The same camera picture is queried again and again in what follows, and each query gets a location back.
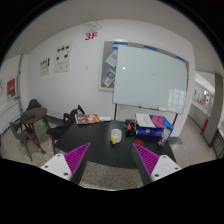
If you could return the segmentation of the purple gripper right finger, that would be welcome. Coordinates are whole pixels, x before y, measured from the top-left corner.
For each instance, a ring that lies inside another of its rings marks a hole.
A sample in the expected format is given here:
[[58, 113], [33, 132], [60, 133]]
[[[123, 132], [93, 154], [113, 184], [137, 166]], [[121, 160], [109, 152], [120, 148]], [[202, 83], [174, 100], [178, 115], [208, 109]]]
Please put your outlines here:
[[138, 144], [133, 145], [132, 154], [144, 185], [181, 170], [169, 156], [159, 156]]

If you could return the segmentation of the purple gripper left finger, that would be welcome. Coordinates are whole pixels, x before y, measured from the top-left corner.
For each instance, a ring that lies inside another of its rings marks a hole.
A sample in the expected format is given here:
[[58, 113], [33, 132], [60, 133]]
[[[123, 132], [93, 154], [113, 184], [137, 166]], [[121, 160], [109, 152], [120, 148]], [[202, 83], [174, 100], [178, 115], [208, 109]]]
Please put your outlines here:
[[65, 155], [58, 153], [41, 168], [65, 180], [79, 184], [88, 160], [89, 146], [90, 144], [86, 143]]

